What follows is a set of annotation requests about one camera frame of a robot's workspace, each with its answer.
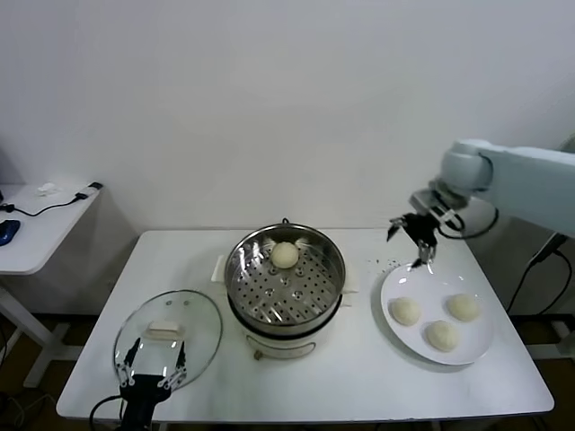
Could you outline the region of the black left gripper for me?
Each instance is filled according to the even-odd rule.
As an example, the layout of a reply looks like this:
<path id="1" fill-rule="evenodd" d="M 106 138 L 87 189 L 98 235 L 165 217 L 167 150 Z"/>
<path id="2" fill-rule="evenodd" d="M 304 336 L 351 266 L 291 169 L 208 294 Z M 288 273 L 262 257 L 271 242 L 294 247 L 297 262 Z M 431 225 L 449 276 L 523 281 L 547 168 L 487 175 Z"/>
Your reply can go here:
<path id="1" fill-rule="evenodd" d="M 136 339 L 123 361 L 115 364 L 121 398 L 127 403 L 150 405 L 168 400 L 172 389 L 178 389 L 187 377 L 185 342 L 181 342 L 174 371 L 165 377 L 160 374 L 134 373 L 133 364 L 139 348 L 140 339 Z"/>

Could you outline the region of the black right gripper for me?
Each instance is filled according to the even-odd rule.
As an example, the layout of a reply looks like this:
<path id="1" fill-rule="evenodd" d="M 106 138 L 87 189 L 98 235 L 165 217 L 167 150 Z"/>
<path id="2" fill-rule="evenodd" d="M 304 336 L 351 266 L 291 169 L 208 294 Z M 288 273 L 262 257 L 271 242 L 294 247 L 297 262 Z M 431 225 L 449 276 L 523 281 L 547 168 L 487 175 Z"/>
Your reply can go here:
<path id="1" fill-rule="evenodd" d="M 433 215 L 409 213 L 390 220 L 387 240 L 403 229 L 418 247 L 418 257 L 411 264 L 411 270 L 427 267 L 436 256 L 437 228 L 438 220 Z"/>

